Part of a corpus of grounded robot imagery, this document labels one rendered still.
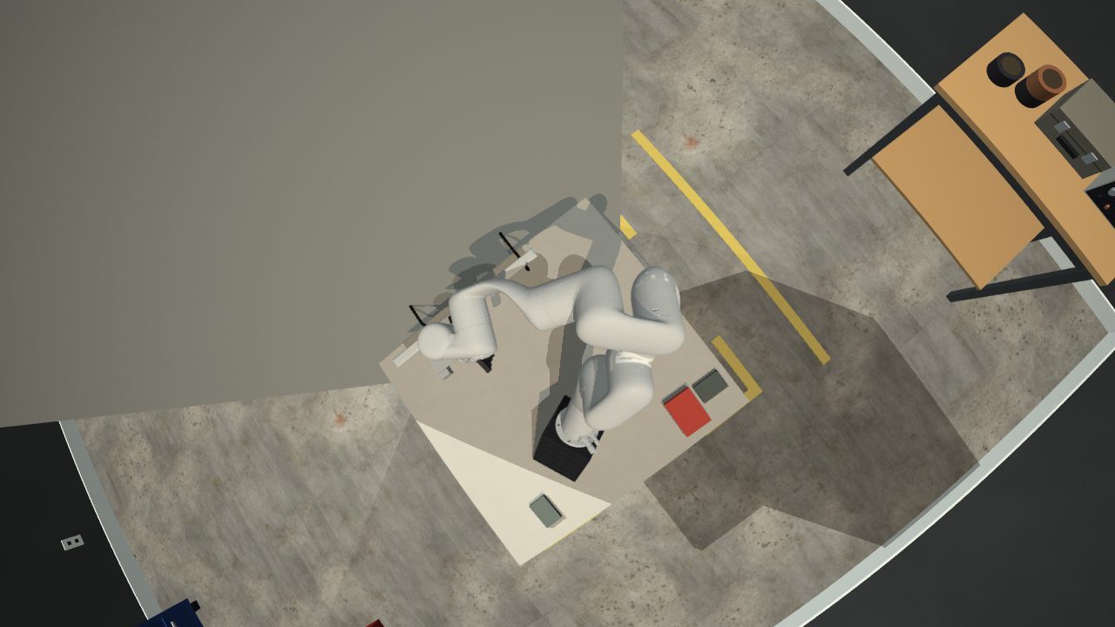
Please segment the grey wall panel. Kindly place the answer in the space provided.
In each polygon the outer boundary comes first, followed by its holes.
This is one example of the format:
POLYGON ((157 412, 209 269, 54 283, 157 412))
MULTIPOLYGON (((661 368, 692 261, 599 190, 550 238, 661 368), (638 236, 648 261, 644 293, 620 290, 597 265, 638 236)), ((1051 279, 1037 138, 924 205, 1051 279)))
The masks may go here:
POLYGON ((624 0, 0 0, 0 428, 390 382, 623 96, 624 0))

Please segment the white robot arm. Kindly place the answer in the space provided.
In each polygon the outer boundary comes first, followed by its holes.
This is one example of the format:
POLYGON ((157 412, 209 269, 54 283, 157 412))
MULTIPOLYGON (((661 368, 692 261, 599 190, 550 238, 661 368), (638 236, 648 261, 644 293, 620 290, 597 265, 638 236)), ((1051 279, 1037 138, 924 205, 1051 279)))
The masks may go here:
POLYGON ((605 266, 585 267, 533 288, 507 279, 483 280, 450 295, 453 325, 427 324, 418 334, 418 348, 442 380, 454 373, 450 361, 485 360, 497 353, 485 300, 494 293, 510 296, 540 332, 575 322, 582 343, 608 349, 583 361, 568 408, 555 418, 563 443, 586 446, 591 454, 597 453, 591 443, 600 445, 598 431, 615 428, 652 401, 652 361, 658 354, 677 353, 686 337, 679 288, 665 267, 646 267, 637 274, 633 316, 624 314, 618 279, 605 266))

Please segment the red rectangular block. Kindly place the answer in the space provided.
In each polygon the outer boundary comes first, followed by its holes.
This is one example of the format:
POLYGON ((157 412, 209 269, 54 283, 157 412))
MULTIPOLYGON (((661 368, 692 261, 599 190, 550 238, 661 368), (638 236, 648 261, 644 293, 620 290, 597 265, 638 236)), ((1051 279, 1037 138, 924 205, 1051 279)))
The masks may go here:
POLYGON ((669 413, 672 414, 673 421, 678 423, 686 437, 692 435, 694 432, 702 428, 704 425, 712 419, 702 409, 700 402, 694 397, 690 388, 685 388, 678 395, 675 395, 673 398, 665 402, 665 408, 669 409, 669 413))

